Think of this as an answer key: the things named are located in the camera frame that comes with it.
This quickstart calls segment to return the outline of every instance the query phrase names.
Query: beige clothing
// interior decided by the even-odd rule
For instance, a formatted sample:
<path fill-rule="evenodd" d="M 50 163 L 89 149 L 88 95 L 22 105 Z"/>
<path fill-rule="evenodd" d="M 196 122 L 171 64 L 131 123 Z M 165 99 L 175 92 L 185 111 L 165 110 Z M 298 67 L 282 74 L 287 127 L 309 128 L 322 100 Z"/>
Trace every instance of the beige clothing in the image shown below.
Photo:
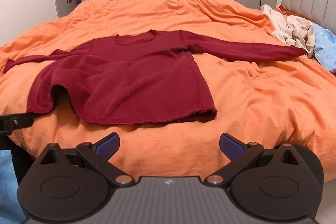
<path fill-rule="evenodd" d="M 268 5 L 261 7 L 261 13 L 268 15 L 273 22 L 276 30 L 272 35 L 275 38 L 288 45 L 304 48 L 307 57 L 312 57 L 315 46 L 315 30 L 310 20 L 298 16 L 285 18 Z"/>

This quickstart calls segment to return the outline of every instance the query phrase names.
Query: metal bolt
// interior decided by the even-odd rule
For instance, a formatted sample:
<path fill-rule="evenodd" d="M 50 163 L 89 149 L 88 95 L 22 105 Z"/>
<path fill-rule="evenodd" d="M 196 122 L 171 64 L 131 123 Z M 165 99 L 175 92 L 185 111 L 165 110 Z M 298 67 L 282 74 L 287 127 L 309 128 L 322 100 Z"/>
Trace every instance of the metal bolt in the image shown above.
<path fill-rule="evenodd" d="M 219 184 L 224 181 L 224 178 L 219 175 L 211 175 L 207 177 L 207 181 L 211 184 Z"/>
<path fill-rule="evenodd" d="M 132 178 L 129 175 L 120 175 L 115 178 L 115 181 L 119 184 L 128 184 L 132 182 Z"/>

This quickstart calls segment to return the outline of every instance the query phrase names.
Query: blue fabric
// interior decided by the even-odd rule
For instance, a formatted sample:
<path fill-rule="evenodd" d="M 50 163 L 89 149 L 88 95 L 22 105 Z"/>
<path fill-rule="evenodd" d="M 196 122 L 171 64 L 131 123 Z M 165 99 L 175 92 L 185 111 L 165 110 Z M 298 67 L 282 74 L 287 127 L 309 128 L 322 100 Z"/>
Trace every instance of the blue fabric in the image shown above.
<path fill-rule="evenodd" d="M 313 23 L 315 29 L 314 54 L 316 60 L 329 72 L 336 73 L 336 36 Z"/>
<path fill-rule="evenodd" d="M 0 224 L 18 224 L 26 219 L 17 201 L 17 188 L 11 151 L 0 150 Z"/>

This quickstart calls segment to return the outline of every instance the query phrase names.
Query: orange bedsheet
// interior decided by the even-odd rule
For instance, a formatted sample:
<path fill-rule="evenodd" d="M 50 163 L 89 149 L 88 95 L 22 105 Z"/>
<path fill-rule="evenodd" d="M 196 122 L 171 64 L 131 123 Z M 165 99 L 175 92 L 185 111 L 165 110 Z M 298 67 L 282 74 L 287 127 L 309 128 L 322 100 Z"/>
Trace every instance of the orange bedsheet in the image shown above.
<path fill-rule="evenodd" d="M 1 71 L 8 58 L 71 50 L 97 37 L 156 30 L 188 30 L 228 41 L 279 44 L 274 26 L 259 10 L 233 0 L 90 0 L 70 15 L 44 23 L 0 48 Z M 16 130 L 11 139 L 37 156 L 49 142 L 72 148 L 118 132 L 120 150 L 110 162 L 139 175 L 206 175 L 228 159 L 219 150 L 222 132 L 266 148 L 289 142 L 311 148 L 325 180 L 336 177 L 336 78 L 305 56 L 272 63 L 227 62 L 194 55 L 208 83 L 218 116 L 210 122 L 102 126 L 81 120 L 66 93 L 57 106 Z M 0 113 L 25 112 L 31 84 L 52 61 L 26 63 L 0 78 Z"/>

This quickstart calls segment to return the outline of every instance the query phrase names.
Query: maroon shirt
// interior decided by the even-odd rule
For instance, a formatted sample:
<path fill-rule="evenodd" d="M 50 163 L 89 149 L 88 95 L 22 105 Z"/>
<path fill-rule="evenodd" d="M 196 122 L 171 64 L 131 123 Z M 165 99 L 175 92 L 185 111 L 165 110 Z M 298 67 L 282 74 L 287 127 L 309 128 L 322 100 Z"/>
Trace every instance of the maroon shirt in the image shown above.
<path fill-rule="evenodd" d="M 53 109 L 51 89 L 64 86 L 73 110 L 99 124 L 208 121 L 217 110 L 192 53 L 242 61 L 278 61 L 305 49 L 227 42 L 187 31 L 149 31 L 98 38 L 66 52 L 9 59 L 4 73 L 27 62 L 56 60 L 33 82 L 27 112 Z"/>

